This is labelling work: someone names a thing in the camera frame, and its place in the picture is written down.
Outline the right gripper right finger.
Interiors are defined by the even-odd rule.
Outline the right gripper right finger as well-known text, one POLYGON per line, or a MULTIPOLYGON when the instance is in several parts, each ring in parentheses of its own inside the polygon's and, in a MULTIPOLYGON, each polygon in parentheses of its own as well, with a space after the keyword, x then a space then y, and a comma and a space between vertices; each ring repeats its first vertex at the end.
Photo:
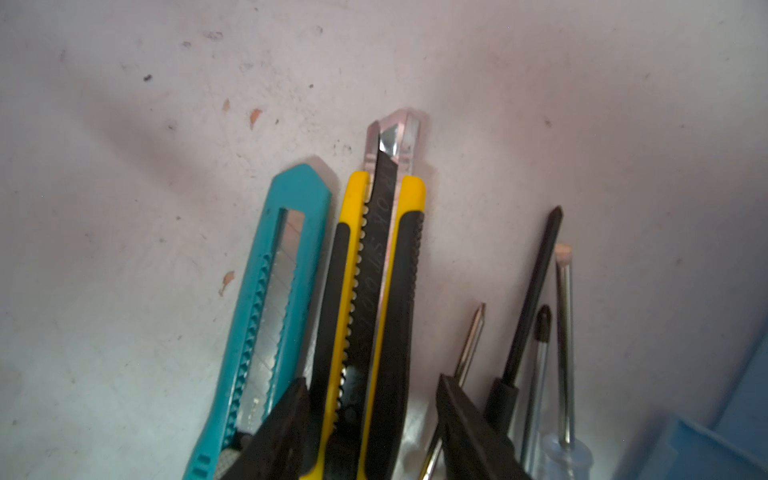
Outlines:
POLYGON ((491 428, 456 378, 440 375, 436 406, 447 479, 530 479, 511 442, 491 428))

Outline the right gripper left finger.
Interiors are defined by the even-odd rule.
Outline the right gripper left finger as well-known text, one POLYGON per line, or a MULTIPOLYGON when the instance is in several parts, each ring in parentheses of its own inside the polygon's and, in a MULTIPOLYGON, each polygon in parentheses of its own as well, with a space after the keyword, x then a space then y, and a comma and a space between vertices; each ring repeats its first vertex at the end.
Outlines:
POLYGON ((223 479, 298 479, 309 411, 306 379, 296 378, 223 479))

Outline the blue plastic tool box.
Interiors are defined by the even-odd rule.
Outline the blue plastic tool box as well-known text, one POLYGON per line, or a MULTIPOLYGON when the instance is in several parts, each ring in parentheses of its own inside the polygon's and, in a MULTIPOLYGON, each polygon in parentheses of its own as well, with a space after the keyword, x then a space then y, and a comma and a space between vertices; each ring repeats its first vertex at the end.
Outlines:
POLYGON ((665 425, 640 479, 767 477, 767 340, 762 339, 712 429, 681 417, 665 425))

